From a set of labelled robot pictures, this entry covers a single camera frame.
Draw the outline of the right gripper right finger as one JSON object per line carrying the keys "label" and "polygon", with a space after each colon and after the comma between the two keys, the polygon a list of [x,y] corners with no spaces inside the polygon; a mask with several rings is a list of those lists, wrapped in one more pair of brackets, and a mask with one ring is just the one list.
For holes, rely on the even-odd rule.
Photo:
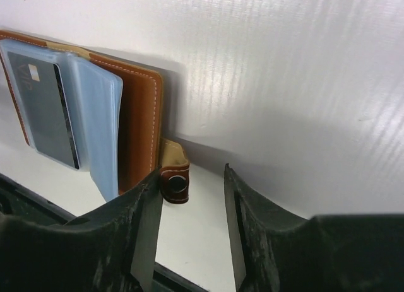
{"label": "right gripper right finger", "polygon": [[287,211],[225,167],[237,291],[402,291],[403,215]]}

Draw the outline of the brown leather card holder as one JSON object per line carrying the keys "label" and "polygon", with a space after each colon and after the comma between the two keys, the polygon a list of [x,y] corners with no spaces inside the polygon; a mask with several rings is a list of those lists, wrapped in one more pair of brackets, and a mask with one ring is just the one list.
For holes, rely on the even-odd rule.
{"label": "brown leather card holder", "polygon": [[59,66],[79,168],[50,159],[88,172],[106,201],[132,189],[153,170],[160,173],[166,201],[188,201],[189,160],[180,144],[160,135],[160,73],[78,46],[3,30],[1,63],[9,92],[25,141],[37,153],[8,52]]}

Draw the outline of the black VIP card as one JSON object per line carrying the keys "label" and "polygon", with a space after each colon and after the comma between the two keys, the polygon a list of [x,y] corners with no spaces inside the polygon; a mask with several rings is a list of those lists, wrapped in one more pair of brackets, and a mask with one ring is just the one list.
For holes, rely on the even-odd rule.
{"label": "black VIP card", "polygon": [[79,168],[59,66],[7,53],[30,126],[35,149],[67,166]]}

